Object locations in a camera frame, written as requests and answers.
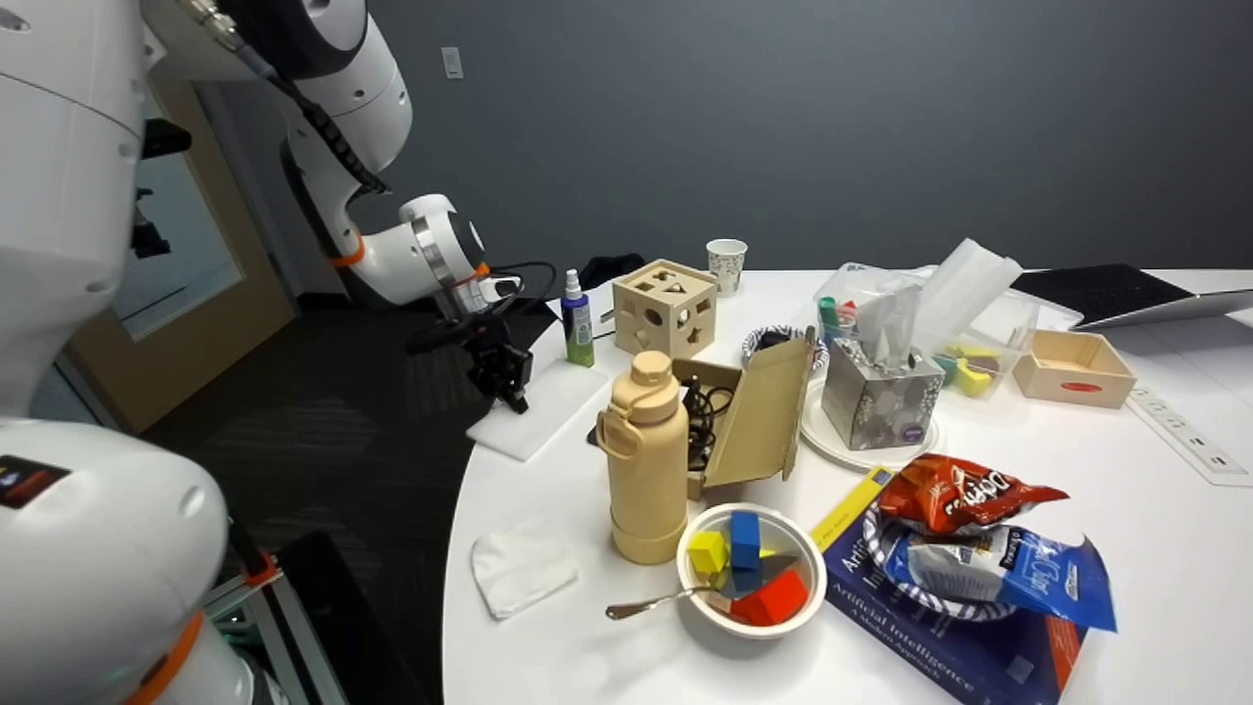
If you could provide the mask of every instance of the table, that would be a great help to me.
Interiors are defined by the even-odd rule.
[[[1249,288],[1249,272],[1158,272],[1186,289]],[[718,344],[701,362],[736,362],[757,325],[810,323],[813,272],[746,272],[744,289],[720,302]],[[1253,470],[1253,312],[1176,323],[1109,333],[1195,429],[1205,429]],[[599,344],[596,397],[573,406],[558,438],[514,463],[475,451],[453,512],[442,687],[451,705],[502,700],[949,700],[923,673],[870,639],[843,613],[821,614],[759,658],[724,658],[698,639],[675,607],[632,622],[603,618],[603,604],[671,590],[675,567],[635,567],[605,543],[603,457],[585,434],[605,404],[605,385],[626,358]],[[1208,487],[1133,406],[1067,406],[1021,401],[1001,385],[989,401],[941,397],[941,448],[1053,482],[1067,502],[1028,512],[1047,532],[1090,532],[1116,583],[1120,636],[1090,636],[1065,700],[1245,700],[1253,671],[1253,489]],[[746,502],[776,507],[813,524],[859,476],[800,451],[786,482],[759,482]],[[578,559],[578,583],[532,613],[492,622],[468,581],[468,542],[526,519],[549,519]]]

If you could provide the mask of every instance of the tan bottle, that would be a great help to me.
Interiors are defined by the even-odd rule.
[[[675,559],[686,528],[689,410],[676,404],[671,358],[647,348],[613,380],[596,423],[609,465],[609,542],[635,566]]]

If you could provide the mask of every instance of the red snack bag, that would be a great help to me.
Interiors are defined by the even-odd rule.
[[[920,455],[877,495],[877,510],[927,537],[974,537],[1062,499],[1053,487],[1027,487],[968,457]]]

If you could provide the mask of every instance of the yellow block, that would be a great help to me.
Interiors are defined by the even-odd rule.
[[[689,542],[689,567],[701,576],[701,581],[718,581],[720,572],[729,572],[729,559],[732,559],[732,543],[724,532],[698,532]]]

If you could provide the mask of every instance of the small wooden box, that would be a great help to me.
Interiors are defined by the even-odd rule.
[[[1134,388],[1134,376],[1103,338],[1048,329],[1028,338],[1013,380],[1021,397],[1091,406],[1120,406]]]
[[[703,272],[654,259],[613,281],[613,344],[694,358],[718,333],[718,281]]]

